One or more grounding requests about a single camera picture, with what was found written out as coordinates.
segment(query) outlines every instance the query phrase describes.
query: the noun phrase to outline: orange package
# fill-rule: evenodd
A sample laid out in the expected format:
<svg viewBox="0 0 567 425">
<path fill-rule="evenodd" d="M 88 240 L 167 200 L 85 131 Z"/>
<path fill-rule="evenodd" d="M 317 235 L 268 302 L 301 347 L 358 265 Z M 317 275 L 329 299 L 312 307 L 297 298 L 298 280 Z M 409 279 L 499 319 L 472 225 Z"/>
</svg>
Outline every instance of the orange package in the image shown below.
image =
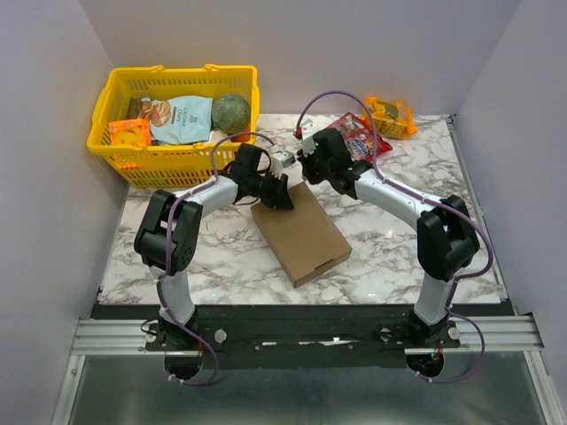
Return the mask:
<svg viewBox="0 0 567 425">
<path fill-rule="evenodd" d="M 405 107 L 403 100 L 385 102 L 380 97 L 367 97 L 364 99 L 364 104 L 372 113 L 379 135 L 394 139 L 405 139 L 417 133 L 411 108 Z M 362 120 L 369 127 L 372 126 L 366 113 L 363 113 Z"/>
<path fill-rule="evenodd" d="M 151 146 L 150 123 L 135 119 L 108 123 L 110 141 L 113 145 Z"/>
</svg>

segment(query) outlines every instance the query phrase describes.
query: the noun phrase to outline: gray floor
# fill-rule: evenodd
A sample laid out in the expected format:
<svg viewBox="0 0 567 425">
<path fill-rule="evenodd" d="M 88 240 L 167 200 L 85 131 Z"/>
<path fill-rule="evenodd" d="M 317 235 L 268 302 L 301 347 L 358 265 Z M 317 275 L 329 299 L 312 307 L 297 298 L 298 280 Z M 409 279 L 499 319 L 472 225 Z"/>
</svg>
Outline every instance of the gray floor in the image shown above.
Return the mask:
<svg viewBox="0 0 567 425">
<path fill-rule="evenodd" d="M 453 354 L 442 375 L 474 361 Z M 72 424 L 544 424 L 522 353 L 490 353 L 465 382 L 406 369 L 233 370 L 213 386 L 168 382 L 159 357 L 90 358 Z"/>
</svg>

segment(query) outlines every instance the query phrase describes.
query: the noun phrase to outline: yellow snack bag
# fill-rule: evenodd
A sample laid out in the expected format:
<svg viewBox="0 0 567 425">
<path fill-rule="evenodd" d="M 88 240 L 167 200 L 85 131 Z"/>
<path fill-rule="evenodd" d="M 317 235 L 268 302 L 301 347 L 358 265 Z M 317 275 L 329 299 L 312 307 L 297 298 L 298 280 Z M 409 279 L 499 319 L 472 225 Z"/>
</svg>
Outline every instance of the yellow snack bag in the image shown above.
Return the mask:
<svg viewBox="0 0 567 425">
<path fill-rule="evenodd" d="M 372 113 L 379 135 L 394 139 L 405 139 L 417 133 L 411 108 L 404 107 L 403 100 L 398 99 L 392 103 L 385 102 L 380 97 L 367 97 L 364 99 L 364 104 Z M 369 127 L 372 125 L 366 113 L 362 114 L 362 120 Z"/>
</svg>

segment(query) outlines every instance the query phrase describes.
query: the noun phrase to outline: gray wall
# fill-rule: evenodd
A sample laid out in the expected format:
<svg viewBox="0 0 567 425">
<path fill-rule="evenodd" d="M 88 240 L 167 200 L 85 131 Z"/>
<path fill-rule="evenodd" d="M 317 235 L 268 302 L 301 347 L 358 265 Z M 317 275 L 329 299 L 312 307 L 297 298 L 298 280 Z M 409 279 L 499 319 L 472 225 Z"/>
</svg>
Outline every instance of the gray wall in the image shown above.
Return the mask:
<svg viewBox="0 0 567 425">
<path fill-rule="evenodd" d="M 116 66 L 256 65 L 264 112 L 347 89 L 436 113 L 456 112 L 519 0 L 81 3 Z M 352 105 L 328 99 L 315 111 Z"/>
<path fill-rule="evenodd" d="M 4 1 L 0 35 L 0 421 L 46 424 L 125 194 L 85 148 L 111 61 L 76 0 Z"/>
<path fill-rule="evenodd" d="M 567 410 L 567 2 L 524 0 L 456 129 L 511 299 Z"/>
</svg>

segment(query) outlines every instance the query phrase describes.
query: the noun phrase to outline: chip bag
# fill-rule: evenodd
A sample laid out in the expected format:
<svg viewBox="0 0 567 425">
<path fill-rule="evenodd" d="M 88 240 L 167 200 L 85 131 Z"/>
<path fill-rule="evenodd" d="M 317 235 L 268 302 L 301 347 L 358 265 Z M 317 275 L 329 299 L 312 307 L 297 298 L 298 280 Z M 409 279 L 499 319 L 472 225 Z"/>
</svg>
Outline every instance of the chip bag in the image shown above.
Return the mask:
<svg viewBox="0 0 567 425">
<path fill-rule="evenodd" d="M 329 128 L 336 128 L 343 136 L 346 148 L 350 152 L 353 161 L 365 159 L 368 162 L 372 162 L 374 137 L 372 136 L 372 130 L 360 118 L 348 112 L 333 122 Z M 392 146 L 378 136 L 377 155 L 391 150 Z"/>
<path fill-rule="evenodd" d="M 367 97 L 364 99 L 364 104 L 372 113 L 379 135 L 394 139 L 405 139 L 417 133 L 411 108 L 405 107 L 403 100 L 398 99 L 391 103 L 383 101 L 380 97 Z M 372 128 L 366 113 L 364 113 L 362 120 Z"/>
</svg>

